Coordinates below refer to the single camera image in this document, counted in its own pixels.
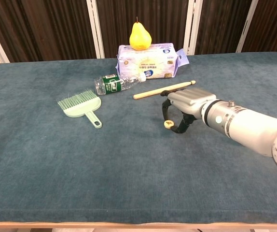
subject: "background wall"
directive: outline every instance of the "background wall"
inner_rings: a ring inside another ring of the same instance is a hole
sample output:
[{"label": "background wall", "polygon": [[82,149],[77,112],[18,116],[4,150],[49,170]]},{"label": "background wall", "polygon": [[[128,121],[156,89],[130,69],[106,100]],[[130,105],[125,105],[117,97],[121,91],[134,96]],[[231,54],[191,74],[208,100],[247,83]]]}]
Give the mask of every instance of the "background wall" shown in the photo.
[{"label": "background wall", "polygon": [[[153,43],[183,47],[189,0],[97,0],[106,58],[138,20]],[[203,0],[195,54],[235,52],[251,0]],[[86,0],[0,0],[0,43],[10,62],[96,58]],[[242,52],[277,51],[277,1],[259,0]]]},{"label": "background wall", "polygon": [[96,58],[86,0],[0,0],[10,62]]},{"label": "background wall", "polygon": [[259,0],[242,51],[277,51],[277,1]]},{"label": "background wall", "polygon": [[188,0],[97,0],[97,6],[105,57],[116,57],[119,45],[129,44],[136,16],[153,44],[183,47]]},{"label": "background wall", "polygon": [[195,54],[235,52],[251,0],[203,0]]}]

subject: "blue-gray tablecloth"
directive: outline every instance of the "blue-gray tablecloth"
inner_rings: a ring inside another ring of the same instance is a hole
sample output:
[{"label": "blue-gray tablecloth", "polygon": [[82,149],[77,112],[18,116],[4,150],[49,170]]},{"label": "blue-gray tablecloth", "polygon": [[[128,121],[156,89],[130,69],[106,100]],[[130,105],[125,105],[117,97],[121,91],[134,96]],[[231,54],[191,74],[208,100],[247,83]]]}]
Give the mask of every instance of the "blue-gray tablecloth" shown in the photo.
[{"label": "blue-gray tablecloth", "polygon": [[[277,165],[195,121],[163,126],[161,96],[188,80],[277,117],[277,53],[189,56],[172,79],[102,96],[95,129],[57,101],[93,88],[117,59],[0,64],[0,221],[277,223]],[[180,122],[181,113],[171,109]]]}]

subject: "wooden stick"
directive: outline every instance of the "wooden stick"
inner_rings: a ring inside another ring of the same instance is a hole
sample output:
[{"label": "wooden stick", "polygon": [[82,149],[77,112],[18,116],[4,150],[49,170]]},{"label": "wooden stick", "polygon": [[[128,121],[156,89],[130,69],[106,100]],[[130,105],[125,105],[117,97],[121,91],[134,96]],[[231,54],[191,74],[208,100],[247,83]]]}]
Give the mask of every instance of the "wooden stick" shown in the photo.
[{"label": "wooden stick", "polygon": [[144,93],[139,93],[139,94],[135,94],[133,95],[133,99],[137,100],[137,99],[141,99],[141,98],[146,98],[152,95],[156,95],[156,94],[160,94],[162,93],[164,90],[174,90],[174,89],[178,89],[178,88],[183,88],[189,85],[194,85],[196,83],[196,81],[187,81],[187,82],[183,82],[183,83],[179,83],[176,85],[172,85],[172,86],[167,86],[167,87],[163,87],[163,88],[158,88],[155,90],[151,90],[148,92],[144,92]]}]

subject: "bottle cap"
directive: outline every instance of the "bottle cap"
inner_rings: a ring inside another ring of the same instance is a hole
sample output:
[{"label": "bottle cap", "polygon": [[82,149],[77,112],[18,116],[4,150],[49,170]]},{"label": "bottle cap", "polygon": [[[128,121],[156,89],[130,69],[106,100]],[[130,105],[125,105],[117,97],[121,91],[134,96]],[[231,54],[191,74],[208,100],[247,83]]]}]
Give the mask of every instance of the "bottle cap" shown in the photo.
[{"label": "bottle cap", "polygon": [[171,120],[166,120],[164,122],[164,127],[167,128],[167,129],[171,129],[171,127],[174,126],[174,122],[171,121]]},{"label": "bottle cap", "polygon": [[146,75],[145,75],[144,72],[140,72],[140,73],[139,73],[139,81],[140,81],[140,82],[146,81]]}]

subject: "mini broom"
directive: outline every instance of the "mini broom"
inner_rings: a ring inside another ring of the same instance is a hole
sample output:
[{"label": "mini broom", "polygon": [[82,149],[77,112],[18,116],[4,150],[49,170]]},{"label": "mini broom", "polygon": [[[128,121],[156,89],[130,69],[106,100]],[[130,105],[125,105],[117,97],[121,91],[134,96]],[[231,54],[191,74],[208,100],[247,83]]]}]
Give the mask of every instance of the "mini broom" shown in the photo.
[{"label": "mini broom", "polygon": [[101,99],[92,90],[58,101],[58,105],[67,116],[81,117],[86,115],[95,128],[102,127],[101,121],[94,114],[94,111],[101,106]]}]

